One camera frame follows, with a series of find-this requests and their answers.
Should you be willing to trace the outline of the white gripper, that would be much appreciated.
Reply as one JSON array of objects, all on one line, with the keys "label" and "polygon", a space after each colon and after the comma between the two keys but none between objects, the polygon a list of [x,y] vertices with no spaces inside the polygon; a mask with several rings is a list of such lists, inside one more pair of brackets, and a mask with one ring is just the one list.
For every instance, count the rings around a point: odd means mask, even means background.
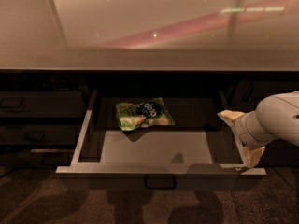
[{"label": "white gripper", "polygon": [[228,126],[235,125],[235,133],[241,140],[245,164],[254,168],[264,154],[268,144],[267,132],[256,118],[254,111],[245,113],[240,111],[223,110],[218,113],[219,118]]}]

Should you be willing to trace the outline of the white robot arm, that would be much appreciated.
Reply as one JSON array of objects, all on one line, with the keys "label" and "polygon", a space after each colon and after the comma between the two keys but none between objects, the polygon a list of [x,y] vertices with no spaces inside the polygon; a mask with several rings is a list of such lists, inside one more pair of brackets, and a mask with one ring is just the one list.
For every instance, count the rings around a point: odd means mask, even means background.
[{"label": "white robot arm", "polygon": [[242,145],[244,163],[254,168],[265,147],[278,139],[299,146],[299,91],[280,93],[261,100],[247,113],[223,110],[218,116]]}]

